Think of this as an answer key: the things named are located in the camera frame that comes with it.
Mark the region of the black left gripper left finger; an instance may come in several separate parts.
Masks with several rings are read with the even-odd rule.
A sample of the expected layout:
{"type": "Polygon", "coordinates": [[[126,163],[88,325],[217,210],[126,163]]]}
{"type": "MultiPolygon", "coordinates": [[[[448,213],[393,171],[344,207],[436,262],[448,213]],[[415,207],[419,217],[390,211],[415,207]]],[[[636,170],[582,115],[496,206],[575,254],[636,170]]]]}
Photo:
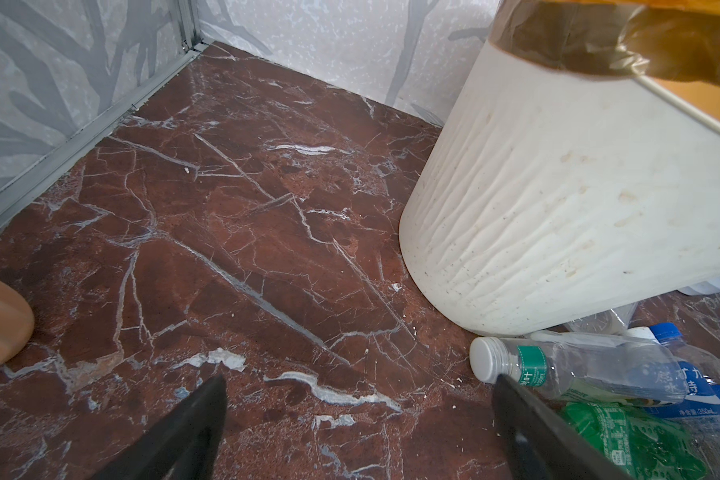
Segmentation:
{"type": "Polygon", "coordinates": [[[210,479],[226,413],[226,381],[213,376],[92,477],[210,479]]]}

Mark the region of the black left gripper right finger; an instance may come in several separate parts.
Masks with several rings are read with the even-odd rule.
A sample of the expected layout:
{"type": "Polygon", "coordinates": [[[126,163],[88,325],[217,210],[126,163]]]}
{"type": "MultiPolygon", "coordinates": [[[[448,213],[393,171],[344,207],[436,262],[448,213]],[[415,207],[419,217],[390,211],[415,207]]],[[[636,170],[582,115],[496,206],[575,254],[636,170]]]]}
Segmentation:
{"type": "Polygon", "coordinates": [[[629,477],[511,377],[498,377],[492,406],[514,479],[629,477]]]}

